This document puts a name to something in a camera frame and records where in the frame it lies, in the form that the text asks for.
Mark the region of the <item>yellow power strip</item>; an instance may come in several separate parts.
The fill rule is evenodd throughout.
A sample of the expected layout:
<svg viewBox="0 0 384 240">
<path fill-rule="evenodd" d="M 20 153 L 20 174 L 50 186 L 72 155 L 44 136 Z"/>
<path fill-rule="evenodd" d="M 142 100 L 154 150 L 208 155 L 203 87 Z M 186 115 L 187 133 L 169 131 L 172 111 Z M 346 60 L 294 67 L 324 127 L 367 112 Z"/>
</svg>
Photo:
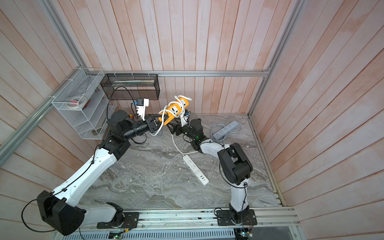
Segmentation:
<svg viewBox="0 0 384 240">
<path fill-rule="evenodd" d="M 175 101 L 170 102 L 163 110 L 159 112 L 159 120 L 162 122 L 162 125 L 167 125 L 173 119 L 180 119 L 180 116 L 186 112 L 187 107 L 189 106 L 191 98 L 188 98 L 183 95 L 174 96 Z"/>
</svg>

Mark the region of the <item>white power strip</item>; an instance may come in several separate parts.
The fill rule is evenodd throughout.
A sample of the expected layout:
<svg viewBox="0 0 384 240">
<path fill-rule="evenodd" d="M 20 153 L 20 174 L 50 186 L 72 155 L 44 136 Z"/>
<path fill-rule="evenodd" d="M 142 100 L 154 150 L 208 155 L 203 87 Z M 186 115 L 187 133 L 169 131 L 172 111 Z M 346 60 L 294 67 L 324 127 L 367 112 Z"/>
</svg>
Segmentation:
<svg viewBox="0 0 384 240">
<path fill-rule="evenodd" d="M 198 168 L 195 162 L 188 156 L 183 156 L 184 162 L 188 165 L 188 167 L 192 170 L 197 179 L 202 183 L 203 186 L 206 186 L 209 183 L 208 178 L 204 175 L 204 173 Z"/>
</svg>

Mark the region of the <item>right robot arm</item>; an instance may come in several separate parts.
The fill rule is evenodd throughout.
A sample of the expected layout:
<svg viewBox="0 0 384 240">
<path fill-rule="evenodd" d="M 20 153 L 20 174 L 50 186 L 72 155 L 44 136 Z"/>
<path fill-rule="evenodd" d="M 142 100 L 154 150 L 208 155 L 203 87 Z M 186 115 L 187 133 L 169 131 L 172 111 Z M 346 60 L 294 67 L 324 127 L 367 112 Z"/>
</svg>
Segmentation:
<svg viewBox="0 0 384 240">
<path fill-rule="evenodd" d="M 195 151 L 219 159 L 219 172 L 224 181 L 231 186 L 229 210 L 218 210 L 219 221 L 232 221 L 242 224 L 251 213 L 248 203 L 248 185 L 253 166 L 238 143 L 225 145 L 209 139 L 203 130 L 201 119 L 193 119 L 182 126 L 171 123 L 168 127 L 172 135 L 184 135 Z"/>
</svg>

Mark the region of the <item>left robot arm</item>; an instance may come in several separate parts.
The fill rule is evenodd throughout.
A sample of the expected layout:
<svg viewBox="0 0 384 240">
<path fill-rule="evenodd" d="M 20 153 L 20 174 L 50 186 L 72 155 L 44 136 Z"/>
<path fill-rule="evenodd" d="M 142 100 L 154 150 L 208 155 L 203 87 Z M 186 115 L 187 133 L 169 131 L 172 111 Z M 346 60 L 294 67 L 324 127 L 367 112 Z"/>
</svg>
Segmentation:
<svg viewBox="0 0 384 240">
<path fill-rule="evenodd" d="M 42 191 L 37 197 L 42 220 L 64 236 L 89 224 L 106 223 L 112 228 L 123 224 L 124 210 L 117 204 L 108 202 L 95 207 L 78 204 L 100 175 L 125 154 L 131 146 L 130 140 L 147 132 L 157 132 L 162 120 L 160 115 L 148 115 L 144 120 L 135 121 L 120 110 L 106 123 L 109 133 L 93 156 L 63 184 L 51 192 Z"/>
</svg>

